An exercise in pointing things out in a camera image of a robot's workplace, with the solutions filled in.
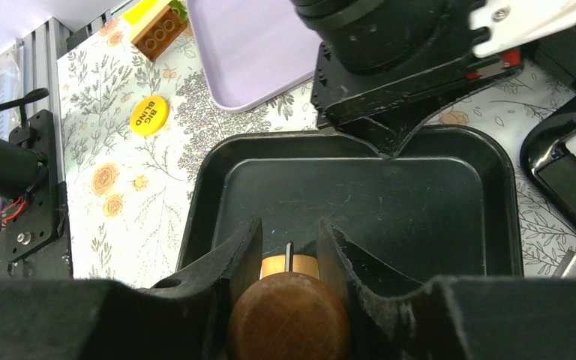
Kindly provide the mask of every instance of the screw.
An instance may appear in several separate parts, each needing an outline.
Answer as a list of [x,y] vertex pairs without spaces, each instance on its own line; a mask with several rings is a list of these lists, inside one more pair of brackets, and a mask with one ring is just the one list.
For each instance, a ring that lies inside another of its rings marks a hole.
[[16,236],[16,242],[20,242],[23,245],[27,245],[32,240],[32,234],[29,232],[21,232]]
[[502,9],[496,10],[495,13],[493,13],[492,19],[494,23],[499,23],[501,21],[503,21],[504,19],[506,19],[506,17],[509,15],[509,8],[508,7],[503,7]]

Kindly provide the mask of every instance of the brown ball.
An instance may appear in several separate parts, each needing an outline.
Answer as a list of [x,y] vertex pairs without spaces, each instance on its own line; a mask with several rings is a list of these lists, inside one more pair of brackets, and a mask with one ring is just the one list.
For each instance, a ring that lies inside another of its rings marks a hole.
[[229,359],[347,359],[350,321],[322,281],[282,272],[251,285],[232,310]]

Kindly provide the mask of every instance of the orange toy block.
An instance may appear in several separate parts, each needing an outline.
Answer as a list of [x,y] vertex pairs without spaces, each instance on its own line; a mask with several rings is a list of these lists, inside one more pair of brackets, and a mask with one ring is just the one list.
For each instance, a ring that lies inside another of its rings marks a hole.
[[185,30],[173,9],[167,5],[145,26],[131,43],[152,62]]

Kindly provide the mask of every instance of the floral tablecloth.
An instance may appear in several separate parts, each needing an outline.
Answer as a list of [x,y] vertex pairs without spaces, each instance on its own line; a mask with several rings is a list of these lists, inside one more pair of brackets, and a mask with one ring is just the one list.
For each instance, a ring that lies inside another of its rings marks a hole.
[[[211,148],[235,134],[313,129],[316,111],[305,82],[251,111],[226,113],[212,103],[190,27],[154,64],[125,34],[126,24],[112,22],[58,61],[74,276],[150,287],[175,271],[197,170]],[[149,95],[163,96],[170,114],[143,138],[129,115]],[[517,79],[430,121],[482,130],[514,161],[526,276],[551,276],[566,250],[576,250],[576,232],[517,168],[530,129],[572,96],[528,64]],[[576,154],[576,137],[568,146]]]

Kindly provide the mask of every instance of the lavender tray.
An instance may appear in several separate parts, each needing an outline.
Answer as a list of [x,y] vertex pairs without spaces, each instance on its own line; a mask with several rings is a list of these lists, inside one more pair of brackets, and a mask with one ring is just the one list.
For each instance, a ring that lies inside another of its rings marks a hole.
[[249,110],[312,77],[321,39],[290,0],[188,0],[187,9],[221,109]]

